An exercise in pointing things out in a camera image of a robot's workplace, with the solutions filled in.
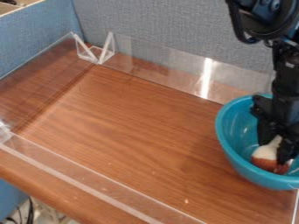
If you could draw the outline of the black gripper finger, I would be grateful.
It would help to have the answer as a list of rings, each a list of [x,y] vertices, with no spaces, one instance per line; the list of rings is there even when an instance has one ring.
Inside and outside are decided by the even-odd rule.
[[[294,159],[299,155],[299,136],[281,136],[278,147],[276,150],[276,162],[278,165],[284,165],[290,159]]]
[[[256,124],[257,143],[268,144],[280,133],[278,124],[274,121],[258,120]]]

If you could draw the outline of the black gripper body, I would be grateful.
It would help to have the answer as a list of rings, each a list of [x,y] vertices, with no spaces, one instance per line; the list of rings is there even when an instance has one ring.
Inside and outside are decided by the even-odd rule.
[[[268,98],[256,94],[252,96],[252,102],[249,112],[257,120],[277,122],[278,135],[299,136],[299,95],[273,94]]]

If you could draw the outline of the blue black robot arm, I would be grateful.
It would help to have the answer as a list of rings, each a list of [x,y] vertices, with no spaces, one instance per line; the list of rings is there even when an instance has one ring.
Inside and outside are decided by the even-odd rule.
[[[281,137],[276,162],[299,156],[299,0],[224,0],[237,40],[272,51],[272,96],[253,95],[257,142]]]

